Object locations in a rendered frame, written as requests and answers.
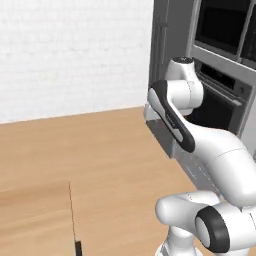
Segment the black built-in oven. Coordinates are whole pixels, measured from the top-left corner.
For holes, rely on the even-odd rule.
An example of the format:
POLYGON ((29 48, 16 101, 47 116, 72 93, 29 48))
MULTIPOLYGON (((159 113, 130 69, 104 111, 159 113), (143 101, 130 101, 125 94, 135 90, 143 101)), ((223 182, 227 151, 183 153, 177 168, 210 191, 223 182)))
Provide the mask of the black built-in oven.
POLYGON ((194 58, 196 75, 204 88, 202 105, 187 119, 196 125, 228 130, 241 136, 254 89, 194 58))

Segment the grey drawer under oven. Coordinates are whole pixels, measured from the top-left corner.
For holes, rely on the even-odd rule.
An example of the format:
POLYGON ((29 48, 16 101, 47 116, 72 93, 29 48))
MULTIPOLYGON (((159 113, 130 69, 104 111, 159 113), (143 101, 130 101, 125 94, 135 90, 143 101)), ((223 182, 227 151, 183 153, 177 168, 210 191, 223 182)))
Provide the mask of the grey drawer under oven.
POLYGON ((221 196, 205 166, 193 154, 184 151, 162 120, 150 120, 146 125, 170 159, 175 159, 198 190, 211 190, 221 196))

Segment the grey tall cupboard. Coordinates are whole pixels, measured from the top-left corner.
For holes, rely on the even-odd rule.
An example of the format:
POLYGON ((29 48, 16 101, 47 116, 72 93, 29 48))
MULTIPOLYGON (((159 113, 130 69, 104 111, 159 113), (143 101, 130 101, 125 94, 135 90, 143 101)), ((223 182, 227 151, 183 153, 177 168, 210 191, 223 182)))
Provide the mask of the grey tall cupboard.
POLYGON ((201 105, 203 86, 190 56, 193 25, 199 0, 154 0, 149 83, 157 80, 185 80, 190 90, 189 115, 201 105))

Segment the black microwave oven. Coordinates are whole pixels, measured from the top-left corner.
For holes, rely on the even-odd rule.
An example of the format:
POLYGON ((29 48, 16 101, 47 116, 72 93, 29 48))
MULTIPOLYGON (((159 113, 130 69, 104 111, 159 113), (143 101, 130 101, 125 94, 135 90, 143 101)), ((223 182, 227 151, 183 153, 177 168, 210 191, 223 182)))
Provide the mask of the black microwave oven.
POLYGON ((256 0, 201 0, 195 43, 256 69, 256 0))

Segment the light wood kitchen island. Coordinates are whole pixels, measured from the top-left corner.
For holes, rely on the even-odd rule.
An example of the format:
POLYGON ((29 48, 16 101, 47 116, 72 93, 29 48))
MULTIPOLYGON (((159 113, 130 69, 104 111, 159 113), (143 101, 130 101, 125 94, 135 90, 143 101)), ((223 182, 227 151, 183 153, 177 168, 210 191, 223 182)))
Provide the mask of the light wood kitchen island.
POLYGON ((0 191, 0 256, 75 256, 67 181, 0 191))

